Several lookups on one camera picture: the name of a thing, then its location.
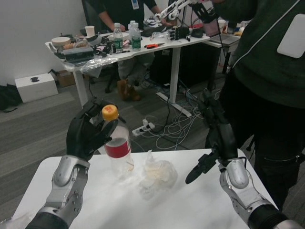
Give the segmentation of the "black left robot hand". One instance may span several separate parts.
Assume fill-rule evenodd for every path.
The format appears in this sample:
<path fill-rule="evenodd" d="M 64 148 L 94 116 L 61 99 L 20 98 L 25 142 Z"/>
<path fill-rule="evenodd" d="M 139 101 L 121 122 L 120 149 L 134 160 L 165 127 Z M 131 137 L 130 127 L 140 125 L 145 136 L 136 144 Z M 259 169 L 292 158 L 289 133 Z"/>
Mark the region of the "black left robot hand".
<path fill-rule="evenodd" d="M 92 97 L 72 119 L 66 137 L 67 154 L 89 161 L 93 153 L 114 139 L 119 121 L 118 106 Z"/>

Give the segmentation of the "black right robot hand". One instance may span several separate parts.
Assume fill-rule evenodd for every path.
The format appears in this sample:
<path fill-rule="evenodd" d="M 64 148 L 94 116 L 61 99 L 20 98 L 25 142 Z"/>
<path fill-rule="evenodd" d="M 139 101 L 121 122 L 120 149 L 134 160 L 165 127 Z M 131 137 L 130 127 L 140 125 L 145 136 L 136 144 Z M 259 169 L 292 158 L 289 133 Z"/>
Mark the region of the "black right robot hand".
<path fill-rule="evenodd" d="M 209 128 L 206 144 L 211 153 L 198 159 L 198 164 L 185 179 L 186 184 L 195 181 L 202 173 L 206 174 L 219 161 L 221 164 L 238 158 L 234 133 L 219 100 L 215 100 L 208 89 L 204 89 L 202 97 L 197 100 L 198 108 Z"/>

